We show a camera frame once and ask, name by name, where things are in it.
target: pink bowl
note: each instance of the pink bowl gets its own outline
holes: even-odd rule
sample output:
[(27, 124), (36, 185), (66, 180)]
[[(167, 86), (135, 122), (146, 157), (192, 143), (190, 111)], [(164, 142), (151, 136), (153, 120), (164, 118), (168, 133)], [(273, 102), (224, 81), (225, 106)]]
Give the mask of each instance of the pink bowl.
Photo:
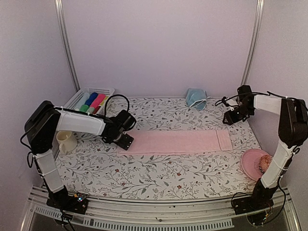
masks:
[(263, 173), (260, 171), (259, 163), (264, 155), (269, 154), (261, 149), (250, 149), (243, 154), (241, 159), (242, 169), (250, 179), (257, 181), (262, 177)]

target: cream mug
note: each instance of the cream mug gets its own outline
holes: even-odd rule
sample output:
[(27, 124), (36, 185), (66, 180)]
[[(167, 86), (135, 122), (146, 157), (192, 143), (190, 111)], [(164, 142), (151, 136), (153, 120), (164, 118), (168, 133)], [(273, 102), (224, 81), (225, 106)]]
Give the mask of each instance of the cream mug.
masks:
[(71, 131), (59, 131), (56, 138), (62, 154), (74, 150), (77, 146), (77, 140)]

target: plastic basket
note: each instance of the plastic basket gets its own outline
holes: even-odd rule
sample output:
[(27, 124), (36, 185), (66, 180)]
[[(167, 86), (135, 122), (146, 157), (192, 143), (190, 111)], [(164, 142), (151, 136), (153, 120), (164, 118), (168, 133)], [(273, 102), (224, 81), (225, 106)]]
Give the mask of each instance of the plastic basket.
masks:
[[(82, 88), (80, 89), (65, 105), (65, 108), (74, 109), (78, 101), (81, 99), (84, 93), (93, 93), (96, 92), (98, 94), (105, 94), (106, 96), (113, 95), (115, 89), (113, 88)], [(105, 108), (105, 103), (101, 106), (96, 114), (103, 114)]]

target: floral pattern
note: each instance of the floral pattern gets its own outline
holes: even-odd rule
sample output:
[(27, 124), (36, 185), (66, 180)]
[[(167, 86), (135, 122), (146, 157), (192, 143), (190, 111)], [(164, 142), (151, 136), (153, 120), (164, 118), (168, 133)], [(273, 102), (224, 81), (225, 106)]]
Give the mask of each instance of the floral pattern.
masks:
[[(56, 164), (68, 190), (106, 197), (174, 200), (232, 195), (252, 191), (255, 181), (241, 170), (241, 156), (260, 148), (247, 122), (224, 125), (226, 107), (187, 107), (184, 99), (130, 99), (138, 130), (228, 129), (233, 151), (181, 155), (117, 155), (115, 144), (99, 136), (75, 133), (78, 146)], [(126, 108), (126, 101), (110, 102), (107, 116)]]

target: mug handle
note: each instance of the mug handle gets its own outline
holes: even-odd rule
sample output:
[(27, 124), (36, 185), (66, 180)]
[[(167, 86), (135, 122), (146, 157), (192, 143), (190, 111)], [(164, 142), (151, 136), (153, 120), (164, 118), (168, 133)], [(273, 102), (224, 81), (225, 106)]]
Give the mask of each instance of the mug handle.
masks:
[(65, 149), (64, 143), (60, 143), (60, 145), (59, 145), (59, 150), (60, 150), (60, 152), (61, 152), (63, 155), (66, 154), (66, 149)]

